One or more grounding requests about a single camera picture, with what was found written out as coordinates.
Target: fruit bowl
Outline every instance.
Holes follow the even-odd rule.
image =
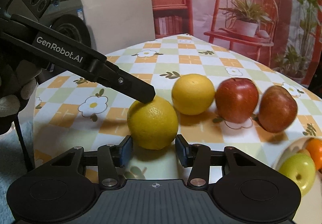
[[[281,165],[289,157],[305,148],[306,143],[312,138],[299,138],[292,142],[272,166],[273,169],[279,170]],[[296,224],[321,224],[322,223],[322,174],[316,171],[315,182],[310,191],[302,197],[300,206],[295,214],[293,221]]]

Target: gray ribbed panel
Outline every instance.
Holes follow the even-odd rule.
[[[204,191],[181,180],[128,180],[119,190],[105,191],[88,212],[66,224],[244,224],[218,210]]]

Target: washing machine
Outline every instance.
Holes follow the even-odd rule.
[[[88,47],[93,46],[92,34],[86,26],[81,0],[51,0],[39,22],[59,33],[62,33]],[[38,83],[64,72],[65,70],[52,66],[50,71],[43,70],[38,76]]]

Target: gloved hand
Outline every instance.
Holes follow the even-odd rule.
[[[36,88],[41,68],[0,49],[0,135],[6,133]]]

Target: yellow flower center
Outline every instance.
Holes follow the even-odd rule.
[[[96,102],[93,102],[93,103],[90,104],[90,107],[91,108],[95,108],[96,106],[97,106],[97,103]]]

